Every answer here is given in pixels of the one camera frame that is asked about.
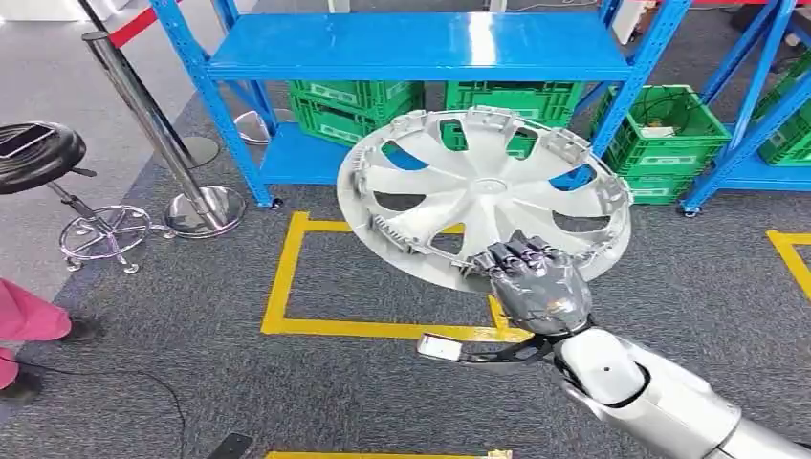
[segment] black shoe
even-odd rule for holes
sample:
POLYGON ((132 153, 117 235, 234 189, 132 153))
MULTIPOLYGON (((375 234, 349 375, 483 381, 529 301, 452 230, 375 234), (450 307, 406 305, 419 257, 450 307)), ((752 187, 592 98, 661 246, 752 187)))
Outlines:
POLYGON ((0 389, 0 401, 29 404, 42 391, 42 381, 31 373, 20 372, 8 386, 0 389))
POLYGON ((92 341, 99 335, 99 327, 88 320, 71 317, 71 331, 57 339, 65 343, 82 343, 92 341))

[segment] yellow tape marking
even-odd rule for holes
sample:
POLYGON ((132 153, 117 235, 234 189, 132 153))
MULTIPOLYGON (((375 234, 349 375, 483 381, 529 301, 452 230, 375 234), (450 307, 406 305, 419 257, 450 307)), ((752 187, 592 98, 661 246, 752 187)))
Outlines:
MULTIPOLYGON (((455 225, 443 232, 461 234, 463 230, 464 227, 461 225, 455 225)), ((432 333, 463 341, 507 342, 523 341, 530 336, 529 332, 509 326, 507 319, 503 317, 501 305, 492 296, 488 296, 488 303, 495 327, 286 318, 285 309, 293 287, 293 276, 296 273, 298 256, 301 253, 301 244, 307 231, 351 232, 351 229, 346 222, 310 220, 309 212, 293 213, 282 253, 279 256, 274 284, 268 297, 268 307, 262 319, 262 333, 394 339, 418 339, 423 333, 432 333)))
POLYGON ((433 454, 377 454, 364 452, 275 452, 265 459, 477 459, 480 456, 437 456, 433 454))
POLYGON ((811 299, 811 270, 794 249, 795 245, 811 245, 811 233, 787 233, 769 229, 766 235, 775 245, 788 271, 800 284, 808 299, 811 299))

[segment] green crate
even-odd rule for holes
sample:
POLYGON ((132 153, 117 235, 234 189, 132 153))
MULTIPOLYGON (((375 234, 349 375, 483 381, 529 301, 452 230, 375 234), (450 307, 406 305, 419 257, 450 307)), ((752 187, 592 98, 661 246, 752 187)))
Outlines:
POLYGON ((411 110, 422 108, 423 98, 418 96, 405 100, 394 111, 382 118, 374 119, 344 112, 320 103, 317 100, 300 98, 290 94, 290 106, 302 131, 327 141, 352 146, 360 139, 383 127, 394 117, 411 110))
MULTIPOLYGON (((453 151, 463 151, 468 149, 468 142, 462 133, 462 128, 455 123, 445 123, 441 127, 442 142, 453 151)), ((507 154, 519 159, 524 159, 530 155, 537 139, 521 131, 515 133, 507 144, 507 154)))
MULTIPOLYGON (((592 119, 592 132, 616 94, 610 88, 592 119)), ((604 160, 621 175, 699 174, 730 133, 687 85, 645 86, 614 139, 604 160), (647 127, 672 127, 669 137, 646 137, 647 127)))
POLYGON ((572 119, 583 86, 576 81, 449 81, 445 86, 445 108, 509 108, 522 118, 564 127, 572 119))
POLYGON ((752 112, 753 119, 759 119, 766 114, 766 111, 777 103, 782 95, 796 83, 808 69, 811 68, 811 50, 803 53, 800 58, 792 64, 785 75, 761 100, 757 102, 755 110, 752 112))
POLYGON ((288 81, 290 92, 341 111, 380 119, 424 91, 422 81, 288 81))
POLYGON ((672 204, 690 187, 692 177, 624 177, 634 195, 634 204, 672 204))
MULTIPOLYGON (((753 113, 755 122, 763 118, 769 108, 780 101, 809 67, 811 67, 811 51, 805 52, 789 69, 783 80, 757 103, 753 113)), ((811 101, 806 102, 789 117, 772 137, 763 143, 758 153, 765 163, 771 165, 811 165, 811 101)))

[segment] shelf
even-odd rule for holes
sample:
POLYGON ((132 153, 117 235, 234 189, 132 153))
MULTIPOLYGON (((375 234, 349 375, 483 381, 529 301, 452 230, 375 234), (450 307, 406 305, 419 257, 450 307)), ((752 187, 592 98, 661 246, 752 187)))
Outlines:
POLYGON ((218 80, 621 81, 631 70, 591 11, 244 14, 207 64, 218 80))
POLYGON ((811 190, 811 166, 780 167, 768 165, 757 153, 749 155, 721 182, 722 188, 767 189, 774 191, 811 190))
POLYGON ((333 185, 349 147, 308 136, 298 123, 282 122, 265 149, 259 168, 262 182, 333 185))

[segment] pink clothing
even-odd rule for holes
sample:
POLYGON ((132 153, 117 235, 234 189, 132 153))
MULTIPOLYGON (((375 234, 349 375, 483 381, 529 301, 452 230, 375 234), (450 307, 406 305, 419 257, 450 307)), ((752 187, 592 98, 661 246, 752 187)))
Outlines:
MULTIPOLYGON (((46 341, 62 338, 71 331, 68 313, 18 285, 0 278, 0 339, 46 341)), ((0 357, 14 358, 0 347, 0 357)), ((18 365, 0 359, 0 388, 17 377, 18 365)))

